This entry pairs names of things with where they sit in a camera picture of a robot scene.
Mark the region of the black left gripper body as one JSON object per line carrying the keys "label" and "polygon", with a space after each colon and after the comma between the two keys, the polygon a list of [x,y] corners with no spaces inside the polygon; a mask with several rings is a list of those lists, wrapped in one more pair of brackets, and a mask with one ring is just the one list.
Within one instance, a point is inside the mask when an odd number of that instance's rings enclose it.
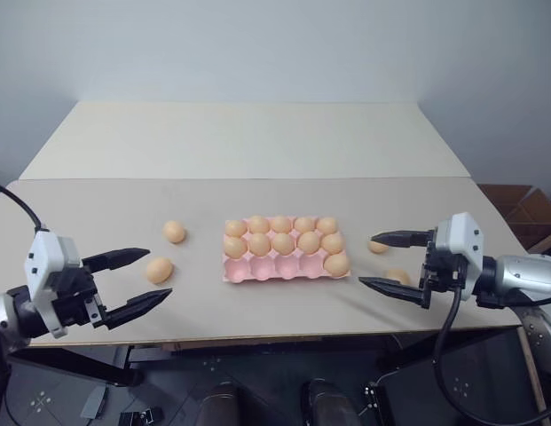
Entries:
{"label": "black left gripper body", "polygon": [[103,264],[72,266],[55,274],[52,287],[57,298],[52,302],[60,324],[64,327],[85,325],[110,328],[109,315],[102,304],[93,274],[105,270]]}

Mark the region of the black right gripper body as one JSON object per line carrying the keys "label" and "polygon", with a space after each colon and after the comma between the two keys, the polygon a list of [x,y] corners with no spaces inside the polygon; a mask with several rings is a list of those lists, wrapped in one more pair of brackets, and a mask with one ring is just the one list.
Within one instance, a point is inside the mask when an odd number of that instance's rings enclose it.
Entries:
{"label": "black right gripper body", "polygon": [[464,290],[468,275],[468,259],[462,254],[454,254],[436,243],[437,230],[429,231],[425,260],[421,266],[419,290],[421,307],[430,307],[433,292]]}

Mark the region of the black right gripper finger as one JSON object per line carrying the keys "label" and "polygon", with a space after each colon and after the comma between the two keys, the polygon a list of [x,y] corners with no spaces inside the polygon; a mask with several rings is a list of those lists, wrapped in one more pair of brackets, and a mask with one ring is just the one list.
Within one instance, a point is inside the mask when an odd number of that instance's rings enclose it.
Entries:
{"label": "black right gripper finger", "polygon": [[434,237],[435,230],[399,230],[376,234],[371,237],[371,241],[394,248],[427,247]]}
{"label": "black right gripper finger", "polygon": [[411,302],[418,306],[429,306],[429,292],[425,290],[405,286],[397,280],[380,277],[359,277],[358,280],[366,287],[384,296]]}

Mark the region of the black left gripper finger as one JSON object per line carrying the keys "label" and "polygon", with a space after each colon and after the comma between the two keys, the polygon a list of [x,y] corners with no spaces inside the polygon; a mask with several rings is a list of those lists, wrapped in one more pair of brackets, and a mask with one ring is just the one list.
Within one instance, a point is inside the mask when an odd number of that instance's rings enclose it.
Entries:
{"label": "black left gripper finger", "polygon": [[171,288],[164,288],[129,299],[124,306],[106,312],[106,327],[114,329],[147,314],[171,293]]}
{"label": "black left gripper finger", "polygon": [[150,253],[145,248],[123,248],[111,250],[95,256],[82,259],[83,268],[89,272],[100,272],[104,270],[119,269],[128,264],[138,261],[140,258]]}

